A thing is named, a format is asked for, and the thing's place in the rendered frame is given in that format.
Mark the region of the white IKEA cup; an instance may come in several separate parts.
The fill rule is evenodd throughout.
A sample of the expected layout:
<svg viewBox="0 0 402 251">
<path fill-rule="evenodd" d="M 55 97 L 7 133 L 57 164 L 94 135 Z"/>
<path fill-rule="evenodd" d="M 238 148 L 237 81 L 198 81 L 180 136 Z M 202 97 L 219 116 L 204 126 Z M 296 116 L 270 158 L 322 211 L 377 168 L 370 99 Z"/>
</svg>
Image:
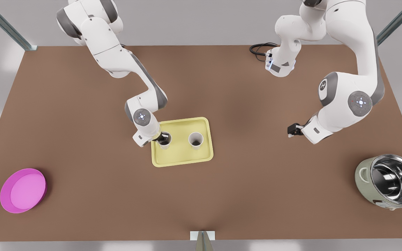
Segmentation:
<svg viewBox="0 0 402 251">
<path fill-rule="evenodd" d="M 199 150 L 203 144 L 204 137 L 199 132 L 193 132 L 188 137 L 188 142 L 194 150 Z"/>
<path fill-rule="evenodd" d="M 161 149 L 166 150 L 169 148 L 169 145 L 172 142 L 172 135 L 168 132 L 163 131 L 156 139 L 156 142 L 159 144 Z"/>
</svg>

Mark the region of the yellow rectangular tray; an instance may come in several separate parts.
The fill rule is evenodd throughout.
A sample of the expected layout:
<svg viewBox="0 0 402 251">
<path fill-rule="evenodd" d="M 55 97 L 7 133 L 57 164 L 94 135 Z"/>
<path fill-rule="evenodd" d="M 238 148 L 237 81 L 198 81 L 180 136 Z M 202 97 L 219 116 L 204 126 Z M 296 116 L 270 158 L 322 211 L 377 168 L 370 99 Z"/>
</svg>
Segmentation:
<svg viewBox="0 0 402 251">
<path fill-rule="evenodd" d="M 205 117 L 162 121 L 161 129 L 170 133 L 172 141 L 167 149 L 162 149 L 155 141 L 151 142 L 151 161 L 155 167 L 205 162 L 213 158 L 210 125 Z M 189 137 L 193 133 L 203 136 L 200 145 L 190 144 Z"/>
</svg>

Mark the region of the green steel-lined pot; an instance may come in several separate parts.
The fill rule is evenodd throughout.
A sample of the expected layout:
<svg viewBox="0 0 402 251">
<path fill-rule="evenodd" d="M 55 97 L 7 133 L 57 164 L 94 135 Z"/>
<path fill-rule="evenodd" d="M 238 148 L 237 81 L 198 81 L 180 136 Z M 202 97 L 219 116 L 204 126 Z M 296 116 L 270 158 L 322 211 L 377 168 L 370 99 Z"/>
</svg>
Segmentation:
<svg viewBox="0 0 402 251">
<path fill-rule="evenodd" d="M 362 161 L 355 170 L 355 183 L 370 203 L 395 210 L 402 208 L 402 157 L 385 154 Z"/>
</svg>

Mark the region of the pink round bowl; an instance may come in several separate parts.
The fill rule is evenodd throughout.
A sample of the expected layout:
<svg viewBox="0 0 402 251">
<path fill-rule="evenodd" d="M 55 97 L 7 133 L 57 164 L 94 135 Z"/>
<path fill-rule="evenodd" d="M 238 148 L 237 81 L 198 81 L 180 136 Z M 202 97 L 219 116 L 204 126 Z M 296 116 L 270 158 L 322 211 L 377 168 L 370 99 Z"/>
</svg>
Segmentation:
<svg viewBox="0 0 402 251">
<path fill-rule="evenodd" d="M 47 193 L 47 181 L 37 169 L 26 168 L 13 173 L 0 191 L 0 203 L 9 213 L 23 213 L 39 204 Z"/>
</svg>

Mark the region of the silver frame post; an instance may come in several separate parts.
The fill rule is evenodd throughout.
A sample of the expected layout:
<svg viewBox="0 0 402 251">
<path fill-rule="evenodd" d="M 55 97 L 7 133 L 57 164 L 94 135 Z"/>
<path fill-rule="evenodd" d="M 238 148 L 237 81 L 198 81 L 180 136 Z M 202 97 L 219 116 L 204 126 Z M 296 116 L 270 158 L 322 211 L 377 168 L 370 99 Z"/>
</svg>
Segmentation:
<svg viewBox="0 0 402 251">
<path fill-rule="evenodd" d="M 402 24 L 402 11 L 377 36 L 378 46 L 381 45 Z"/>
<path fill-rule="evenodd" d="M 24 51 L 36 51 L 38 49 L 38 46 L 31 45 L 1 14 L 0 28 L 24 49 Z"/>
<path fill-rule="evenodd" d="M 215 240 L 215 231 L 191 231 L 190 240 L 196 240 L 195 251 L 214 251 L 211 241 Z"/>
</svg>

